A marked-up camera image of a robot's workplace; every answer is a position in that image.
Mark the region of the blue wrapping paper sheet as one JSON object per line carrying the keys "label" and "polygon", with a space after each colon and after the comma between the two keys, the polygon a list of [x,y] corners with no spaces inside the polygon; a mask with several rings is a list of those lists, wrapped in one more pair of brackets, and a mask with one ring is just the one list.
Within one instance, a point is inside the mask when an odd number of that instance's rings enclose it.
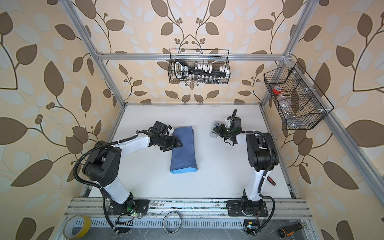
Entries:
{"label": "blue wrapping paper sheet", "polygon": [[183,144],[172,150],[170,172],[172,174],[194,173],[198,171],[195,156],[195,138],[192,127],[177,128],[173,132]]}

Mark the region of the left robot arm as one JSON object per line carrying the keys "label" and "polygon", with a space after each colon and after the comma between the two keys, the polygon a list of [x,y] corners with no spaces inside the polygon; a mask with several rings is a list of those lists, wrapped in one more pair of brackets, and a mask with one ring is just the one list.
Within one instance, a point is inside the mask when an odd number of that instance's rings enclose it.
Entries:
{"label": "left robot arm", "polygon": [[182,147],[181,140],[173,132],[171,126],[157,121],[153,127],[136,131],[132,137],[109,143],[99,141],[74,163],[74,179],[99,189],[102,196],[111,201],[114,209],[128,214],[136,207],[133,194],[118,177],[121,158],[152,146],[158,146],[162,152]]}

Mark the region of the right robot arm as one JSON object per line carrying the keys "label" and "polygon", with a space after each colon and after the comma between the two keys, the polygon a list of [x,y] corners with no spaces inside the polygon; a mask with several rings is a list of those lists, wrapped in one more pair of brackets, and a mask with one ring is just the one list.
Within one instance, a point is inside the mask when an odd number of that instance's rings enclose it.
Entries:
{"label": "right robot arm", "polygon": [[247,147],[248,161],[253,169],[251,180],[241,197],[243,210],[261,208],[264,183],[276,186],[276,181],[270,177],[270,172],[279,164],[279,156],[270,133],[259,131],[245,131],[241,127],[241,119],[234,115],[228,117],[223,123],[215,122],[211,130],[211,137],[220,137],[231,146],[245,145]]}

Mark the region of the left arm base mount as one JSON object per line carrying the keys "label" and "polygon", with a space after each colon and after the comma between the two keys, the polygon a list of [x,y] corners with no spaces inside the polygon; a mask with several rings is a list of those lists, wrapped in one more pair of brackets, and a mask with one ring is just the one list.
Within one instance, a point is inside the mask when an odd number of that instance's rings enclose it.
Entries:
{"label": "left arm base mount", "polygon": [[150,200],[131,199],[124,204],[117,204],[111,201],[108,213],[114,216],[133,214],[145,215],[149,210]]}

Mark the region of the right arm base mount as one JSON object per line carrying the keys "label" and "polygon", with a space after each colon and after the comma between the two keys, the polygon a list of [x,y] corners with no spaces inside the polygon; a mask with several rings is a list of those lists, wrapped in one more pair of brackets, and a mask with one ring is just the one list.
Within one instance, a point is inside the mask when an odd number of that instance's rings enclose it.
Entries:
{"label": "right arm base mount", "polygon": [[226,202],[228,215],[230,217],[268,217],[266,202],[232,200]]}

